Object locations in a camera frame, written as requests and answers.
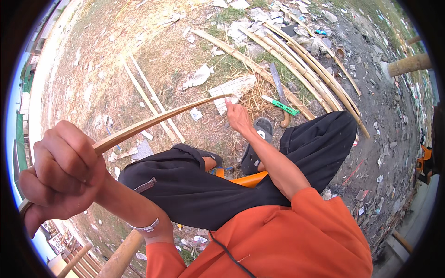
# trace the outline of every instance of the metal blade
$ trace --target metal blade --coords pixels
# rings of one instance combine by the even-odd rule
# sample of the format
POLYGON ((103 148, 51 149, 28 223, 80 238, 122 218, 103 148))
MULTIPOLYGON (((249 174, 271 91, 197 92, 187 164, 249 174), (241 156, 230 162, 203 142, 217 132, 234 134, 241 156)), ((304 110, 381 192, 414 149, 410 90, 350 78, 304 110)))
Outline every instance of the metal blade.
POLYGON ((286 106, 289 106, 289 102, 287 101, 287 98, 286 98, 286 96, 284 95, 283 87, 282 87, 282 85, 281 85, 281 80, 280 80, 280 78, 279 78, 277 69, 275 68, 275 63, 272 63, 272 64, 269 66, 269 69, 271 70, 271 74, 272 74, 272 77, 273 77, 273 79, 274 79, 274 82, 275 82, 277 91, 278 91, 279 101, 280 101, 282 104, 284 104, 284 105, 286 105, 286 106))

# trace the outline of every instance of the right hand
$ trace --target right hand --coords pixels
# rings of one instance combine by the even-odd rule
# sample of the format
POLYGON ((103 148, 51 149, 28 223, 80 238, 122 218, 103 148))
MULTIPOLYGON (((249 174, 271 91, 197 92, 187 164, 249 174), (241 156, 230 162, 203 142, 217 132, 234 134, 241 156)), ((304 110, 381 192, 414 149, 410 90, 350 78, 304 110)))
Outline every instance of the right hand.
POLYGON ((68 219, 86 210, 105 183, 104 158, 94 141, 75 125, 59 122, 34 145, 34 166, 20 173, 19 185, 32 202, 24 216, 30 237, 49 219, 68 219))
POLYGON ((225 101, 230 126, 240 134, 252 129, 252 122, 249 114, 247 114, 247 108, 239 104, 233 104, 229 97, 225 101))

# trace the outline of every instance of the bracelet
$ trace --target bracelet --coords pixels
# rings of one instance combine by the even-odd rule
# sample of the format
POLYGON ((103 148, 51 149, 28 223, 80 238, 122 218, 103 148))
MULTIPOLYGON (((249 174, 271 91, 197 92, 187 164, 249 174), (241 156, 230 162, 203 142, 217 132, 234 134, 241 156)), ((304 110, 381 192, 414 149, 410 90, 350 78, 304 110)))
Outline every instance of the bracelet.
POLYGON ((143 228, 137 228, 137 227, 131 226, 129 223, 127 223, 127 224, 128 224, 128 226, 132 227, 132 228, 135 229, 135 230, 151 232, 151 231, 154 230, 153 228, 154 228, 157 224, 159 224, 159 218, 156 218, 156 220, 155 220, 155 221, 153 222, 153 224, 151 224, 150 226, 143 227, 143 228))

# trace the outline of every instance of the orange shirt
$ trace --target orange shirt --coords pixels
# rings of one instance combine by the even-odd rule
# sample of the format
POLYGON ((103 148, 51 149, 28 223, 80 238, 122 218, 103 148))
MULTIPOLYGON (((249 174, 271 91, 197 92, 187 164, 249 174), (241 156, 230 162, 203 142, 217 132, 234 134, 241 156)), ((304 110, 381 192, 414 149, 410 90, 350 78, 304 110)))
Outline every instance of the orange shirt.
MULTIPOLYGON (((305 188, 291 205, 242 211, 213 236, 256 277, 371 277, 368 243, 339 197, 305 188)), ((187 268, 173 244, 146 251, 148 278, 248 277, 215 242, 187 268)))

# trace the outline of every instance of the sky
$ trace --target sky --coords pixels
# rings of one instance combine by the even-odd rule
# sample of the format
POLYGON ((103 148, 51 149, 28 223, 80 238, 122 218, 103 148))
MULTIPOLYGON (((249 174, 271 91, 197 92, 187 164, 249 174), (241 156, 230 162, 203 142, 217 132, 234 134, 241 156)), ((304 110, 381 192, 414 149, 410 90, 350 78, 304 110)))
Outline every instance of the sky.
MULTIPOLYGON (((8 165, 9 172, 9 182, 12 187, 12 192, 14 195, 14 199, 16 201, 17 207, 22 202, 22 199, 19 195, 17 187, 14 182, 14 172, 13 172, 13 164, 12 164, 12 153, 13 153, 13 143, 16 138, 16 112, 20 109, 20 74, 23 68, 23 65, 27 61, 29 57, 29 53, 24 52, 22 57, 17 63, 16 73, 14 79, 12 81, 10 98, 8 103, 8 111, 6 116, 6 159, 8 165)), ((48 257, 50 260, 53 259, 56 254, 46 242, 45 235, 41 231, 37 231, 34 239, 32 240, 34 247, 39 254, 40 258, 46 265, 46 258, 48 257)))

